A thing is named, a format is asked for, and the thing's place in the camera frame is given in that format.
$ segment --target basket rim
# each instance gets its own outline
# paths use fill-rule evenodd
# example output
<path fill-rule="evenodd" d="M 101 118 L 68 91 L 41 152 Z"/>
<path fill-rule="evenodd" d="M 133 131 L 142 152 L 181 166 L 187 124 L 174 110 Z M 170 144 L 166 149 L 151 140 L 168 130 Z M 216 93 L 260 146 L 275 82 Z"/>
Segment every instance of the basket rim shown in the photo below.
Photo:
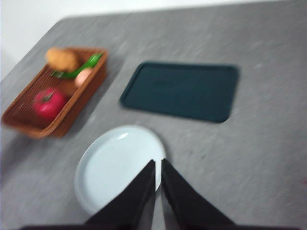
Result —
<path fill-rule="evenodd" d="M 36 76 L 30 81 L 30 83 L 20 92 L 20 94 L 15 98 L 15 100 L 11 103 L 11 105 L 5 110 L 5 112 L 2 115 L 2 122 L 4 124 L 13 126 L 14 128 L 34 138 L 44 138 L 50 135 L 62 123 L 66 114 L 71 110 L 73 105 L 80 98 L 84 90 L 87 88 L 89 83 L 95 77 L 96 73 L 103 67 L 104 63 L 106 62 L 107 56 L 108 56 L 108 51 L 102 47 L 69 46 L 69 47 L 66 47 L 65 49 L 69 49 L 73 51 L 74 50 L 75 51 L 87 51 L 87 52 L 92 51 L 93 53 L 103 53 L 103 55 L 101 56 L 101 58 L 99 59 L 95 67 L 93 68 L 92 72 L 86 78 L 84 83 L 81 85 L 81 87 L 77 89 L 77 91 L 67 101 L 67 103 L 64 105 L 62 110 L 56 116 L 56 118 L 47 127 L 37 128 L 37 127 L 29 126 L 27 124 L 18 123 L 18 122 L 16 123 L 14 122 L 14 124 L 12 124 L 12 122 L 7 117 L 7 113 L 23 97 L 23 95 L 28 91 L 28 89 L 35 83 L 35 81 L 40 77 L 41 73 L 45 71 L 47 68 L 49 68 L 47 64 L 36 74 Z"/>

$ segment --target gray table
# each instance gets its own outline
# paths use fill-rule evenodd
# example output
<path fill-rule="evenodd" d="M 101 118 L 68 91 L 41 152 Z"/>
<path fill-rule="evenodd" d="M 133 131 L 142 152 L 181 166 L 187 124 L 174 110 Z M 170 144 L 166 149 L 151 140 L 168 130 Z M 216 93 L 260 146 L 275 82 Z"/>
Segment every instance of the gray table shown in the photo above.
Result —
<path fill-rule="evenodd" d="M 1 127 L 1 228 L 82 223 L 73 191 L 86 148 L 109 129 L 138 124 L 205 198 L 242 224 L 307 229 L 307 5 L 279 1 L 67 18 L 1 82 L 1 111 L 43 67 L 51 46 L 103 46 L 108 78 L 62 139 Z M 118 99 L 144 60 L 230 63 L 241 78 L 222 124 L 127 110 Z M 164 229 L 157 194 L 153 229 Z"/>

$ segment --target tray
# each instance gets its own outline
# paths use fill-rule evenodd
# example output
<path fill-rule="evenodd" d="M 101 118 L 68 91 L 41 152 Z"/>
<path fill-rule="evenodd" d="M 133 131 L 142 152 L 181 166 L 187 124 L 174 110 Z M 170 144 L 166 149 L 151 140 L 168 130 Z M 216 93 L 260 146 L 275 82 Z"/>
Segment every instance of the tray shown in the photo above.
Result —
<path fill-rule="evenodd" d="M 47 136 L 64 136 L 80 111 L 106 78 L 106 59 L 108 52 L 103 48 L 68 47 L 78 54 L 82 62 L 86 62 L 94 53 L 103 53 L 93 71 L 76 89 L 61 112 L 53 121 L 46 121 L 37 116 L 32 109 L 35 95 L 49 87 L 58 87 L 65 80 L 51 76 L 52 69 L 45 65 L 35 78 L 17 96 L 2 116 L 2 122 L 32 138 Z"/>
<path fill-rule="evenodd" d="M 238 76 L 231 65 L 143 62 L 120 101 L 133 109 L 220 123 L 230 116 Z"/>

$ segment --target dark green tray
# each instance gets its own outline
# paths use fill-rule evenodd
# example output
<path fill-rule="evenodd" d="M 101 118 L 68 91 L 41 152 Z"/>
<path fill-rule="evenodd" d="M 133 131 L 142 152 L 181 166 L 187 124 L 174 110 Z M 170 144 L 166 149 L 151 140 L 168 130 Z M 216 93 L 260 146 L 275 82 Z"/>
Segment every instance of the dark green tray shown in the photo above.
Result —
<path fill-rule="evenodd" d="M 143 62 L 120 101 L 129 108 L 223 122 L 230 115 L 237 80 L 234 66 Z"/>

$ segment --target white plate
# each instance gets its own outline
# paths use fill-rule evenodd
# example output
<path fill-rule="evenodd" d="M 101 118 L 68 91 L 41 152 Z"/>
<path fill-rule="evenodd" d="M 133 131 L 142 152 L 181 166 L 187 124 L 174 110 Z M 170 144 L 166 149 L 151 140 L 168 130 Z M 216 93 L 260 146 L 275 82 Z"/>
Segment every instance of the white plate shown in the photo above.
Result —
<path fill-rule="evenodd" d="M 156 190 L 165 150 L 158 136 L 141 126 L 120 126 L 101 135 L 82 156 L 75 174 L 77 200 L 94 214 L 119 195 L 142 168 L 155 161 Z"/>

